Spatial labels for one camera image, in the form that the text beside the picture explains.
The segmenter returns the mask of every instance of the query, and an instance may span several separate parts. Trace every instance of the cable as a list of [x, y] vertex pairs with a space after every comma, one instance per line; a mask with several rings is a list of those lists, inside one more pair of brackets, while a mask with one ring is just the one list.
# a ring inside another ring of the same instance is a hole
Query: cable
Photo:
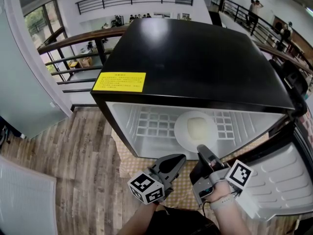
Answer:
[[234, 196], [234, 198], [236, 198], [238, 194], [239, 194], [239, 192]]
[[205, 205], [206, 203], [210, 203], [210, 202], [209, 202], [209, 201], [204, 201], [204, 203], [203, 203], [203, 205], [202, 205], [202, 211], [203, 211], [204, 217], [206, 217], [206, 216], [205, 216], [205, 212], [204, 212], [204, 205]]

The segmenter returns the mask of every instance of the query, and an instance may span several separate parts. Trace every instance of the white wall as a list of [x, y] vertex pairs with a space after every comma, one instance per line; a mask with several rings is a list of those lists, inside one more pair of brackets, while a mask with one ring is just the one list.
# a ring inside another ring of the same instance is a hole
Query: white wall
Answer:
[[193, 6], [175, 4], [175, 3], [139, 3], [112, 6], [106, 9], [98, 9], [79, 15], [77, 5], [80, 0], [58, 0], [60, 13], [69, 36], [84, 33], [81, 23], [114, 15], [125, 15], [124, 20], [127, 22], [129, 15], [146, 14], [147, 12], [170, 12], [173, 18], [177, 18], [177, 13], [187, 13], [193, 21], [211, 24], [211, 19], [206, 9], [204, 0], [194, 0]]
[[[250, 0], [233, 0], [249, 9]], [[307, 10], [292, 0], [259, 0], [264, 8], [260, 9], [259, 16], [269, 23], [274, 15], [285, 22], [291, 21], [293, 28], [313, 46], [313, 17]]]

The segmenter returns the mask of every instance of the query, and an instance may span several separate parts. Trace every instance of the mini fridge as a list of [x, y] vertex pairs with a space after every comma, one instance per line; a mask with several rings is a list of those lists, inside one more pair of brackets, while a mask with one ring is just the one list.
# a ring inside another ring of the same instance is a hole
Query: mini fridge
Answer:
[[291, 91], [242, 33], [197, 22], [138, 19], [114, 48], [91, 94], [134, 156], [181, 153], [197, 160], [186, 144], [188, 116], [207, 119], [212, 128], [197, 135], [207, 135], [207, 145], [222, 158], [302, 115], [299, 108], [305, 106]]

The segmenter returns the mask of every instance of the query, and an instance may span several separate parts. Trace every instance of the door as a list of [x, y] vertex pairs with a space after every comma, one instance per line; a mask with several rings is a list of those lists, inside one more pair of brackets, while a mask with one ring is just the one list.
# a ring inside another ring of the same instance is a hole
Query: door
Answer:
[[0, 0], [0, 116], [32, 138], [66, 115], [43, 89], [24, 60]]
[[238, 158], [254, 170], [237, 198], [251, 218], [270, 220], [313, 211], [313, 150], [308, 136], [296, 120]]

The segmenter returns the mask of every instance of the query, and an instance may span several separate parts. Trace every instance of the warning sticker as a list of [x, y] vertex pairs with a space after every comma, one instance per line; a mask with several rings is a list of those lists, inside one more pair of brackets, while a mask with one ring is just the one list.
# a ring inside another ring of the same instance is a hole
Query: warning sticker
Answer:
[[96, 81], [94, 91], [142, 92], [146, 73], [103, 72]]

